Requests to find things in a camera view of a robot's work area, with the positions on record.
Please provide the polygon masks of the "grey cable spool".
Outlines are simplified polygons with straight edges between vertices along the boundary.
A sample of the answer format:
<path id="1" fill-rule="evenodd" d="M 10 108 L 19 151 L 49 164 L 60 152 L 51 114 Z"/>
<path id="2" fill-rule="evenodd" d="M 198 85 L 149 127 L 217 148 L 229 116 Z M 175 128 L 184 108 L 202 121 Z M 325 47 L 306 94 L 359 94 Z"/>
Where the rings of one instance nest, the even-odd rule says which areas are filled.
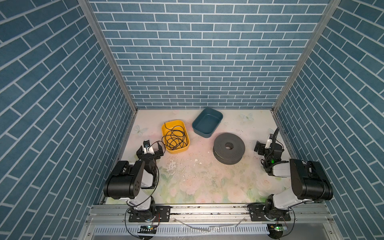
<path id="1" fill-rule="evenodd" d="M 225 165 L 237 164 L 245 150 L 243 140 L 235 134 L 222 133 L 214 141 L 213 154 L 220 163 Z"/>

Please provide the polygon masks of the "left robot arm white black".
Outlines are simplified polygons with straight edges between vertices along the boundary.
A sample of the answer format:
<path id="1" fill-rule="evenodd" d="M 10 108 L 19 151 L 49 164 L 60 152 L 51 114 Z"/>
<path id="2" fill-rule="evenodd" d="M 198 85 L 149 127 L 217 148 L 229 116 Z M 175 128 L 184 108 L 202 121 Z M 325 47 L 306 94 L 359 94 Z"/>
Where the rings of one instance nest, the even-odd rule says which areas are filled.
<path id="1" fill-rule="evenodd" d="M 144 141 L 137 150 L 138 160 L 134 163 L 119 161 L 105 182 L 105 197 L 125 201 L 130 222 L 153 223 L 161 220 L 154 197 L 145 192 L 155 191 L 159 184 L 157 160 L 164 155 L 164 150 L 160 143 L 157 145 L 154 150 L 149 140 Z"/>

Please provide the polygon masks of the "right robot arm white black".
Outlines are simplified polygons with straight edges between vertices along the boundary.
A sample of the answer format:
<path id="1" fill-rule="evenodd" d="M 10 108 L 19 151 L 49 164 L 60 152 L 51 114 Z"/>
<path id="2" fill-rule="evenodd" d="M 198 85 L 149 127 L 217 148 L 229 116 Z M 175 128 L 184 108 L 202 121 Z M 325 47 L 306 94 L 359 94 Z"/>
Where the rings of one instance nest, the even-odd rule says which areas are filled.
<path id="1" fill-rule="evenodd" d="M 269 176 L 290 178 L 291 186 L 279 194 L 269 195 L 263 204 L 249 204 L 251 221 L 290 221 L 289 212 L 293 207 L 333 198 L 333 188 L 320 163 L 282 160 L 283 145 L 271 140 L 266 144 L 257 142 L 254 151 L 264 157 L 262 166 Z"/>

